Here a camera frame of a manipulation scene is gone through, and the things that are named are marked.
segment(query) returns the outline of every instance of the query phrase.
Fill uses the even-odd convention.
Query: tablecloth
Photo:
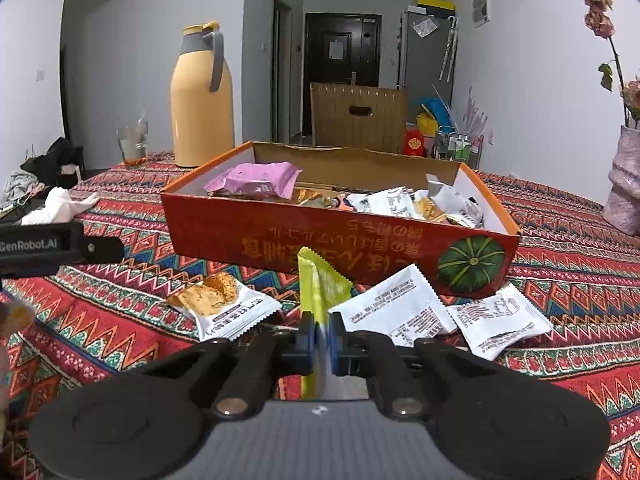
[[[27,441],[28,421],[43,404],[196,342],[194,324],[163,301],[185,283],[226,270],[282,304],[258,330],[296,324],[297,276],[174,253],[159,190],[183,171],[162,154],[135,170],[118,165],[72,191],[75,198],[100,195],[80,219],[86,234],[123,240],[122,263],[64,266],[49,278],[4,282],[0,299],[23,298],[37,312],[34,325],[6,342],[11,402],[2,462],[16,478],[43,478]],[[609,226],[597,203],[532,182],[480,176],[522,230],[509,279],[554,324],[498,361],[601,407],[611,446],[598,478],[640,478],[640,238]],[[448,342],[465,345],[459,335]],[[280,380],[277,395],[298,398],[298,379]]]

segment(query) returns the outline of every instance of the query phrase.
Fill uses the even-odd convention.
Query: green pumpkin
[[[488,236],[460,238],[438,259],[438,279],[454,294],[489,285],[504,261],[503,246]]]

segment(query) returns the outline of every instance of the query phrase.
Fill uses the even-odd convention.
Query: flower stem
[[[609,36],[609,43],[611,44],[611,49],[613,50],[613,57],[616,59],[616,68],[618,69],[618,77],[620,78],[620,88],[623,88],[625,85],[625,80],[622,77],[622,69],[620,68],[620,58],[618,57],[618,53],[616,52],[616,47],[613,45],[613,39]],[[622,109],[625,113],[625,126],[629,126],[629,119],[626,111],[625,99],[622,98]]]

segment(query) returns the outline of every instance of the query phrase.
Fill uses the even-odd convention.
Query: refrigerator
[[[408,122],[415,123],[415,117],[422,111],[420,105],[415,103],[416,101],[425,97],[438,97],[433,89],[434,85],[443,101],[447,105],[451,104],[455,66],[452,69],[449,81],[447,81],[447,74],[449,73],[452,48],[449,52],[449,59],[447,59],[442,80],[440,80],[440,70],[442,69],[449,29],[452,24],[447,18],[455,15],[454,10],[439,7],[425,9],[423,7],[409,6],[407,10],[402,12],[398,88],[406,92]],[[438,28],[431,34],[421,38],[414,30],[414,26],[423,22],[427,16],[431,16],[431,19],[438,24]]]

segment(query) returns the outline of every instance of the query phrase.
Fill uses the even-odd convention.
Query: vase
[[[623,233],[640,232],[640,130],[622,126],[618,152],[609,171],[613,184],[602,216]]]

